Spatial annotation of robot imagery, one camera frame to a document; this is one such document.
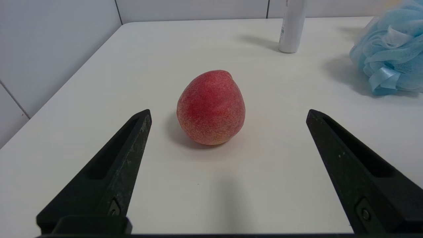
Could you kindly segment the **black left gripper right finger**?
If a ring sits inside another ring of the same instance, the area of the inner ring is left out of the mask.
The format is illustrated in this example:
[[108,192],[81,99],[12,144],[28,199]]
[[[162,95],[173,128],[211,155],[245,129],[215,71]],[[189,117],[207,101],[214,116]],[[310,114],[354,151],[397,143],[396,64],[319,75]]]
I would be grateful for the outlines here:
[[355,234],[422,233],[422,188],[325,113],[306,124]]

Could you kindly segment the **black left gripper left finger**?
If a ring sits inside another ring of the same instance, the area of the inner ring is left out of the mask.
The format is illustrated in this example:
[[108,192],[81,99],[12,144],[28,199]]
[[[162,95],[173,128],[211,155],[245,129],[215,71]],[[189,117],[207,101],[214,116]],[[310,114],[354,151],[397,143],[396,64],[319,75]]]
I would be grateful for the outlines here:
[[127,212],[152,125],[134,114],[37,215],[42,235],[129,235]]

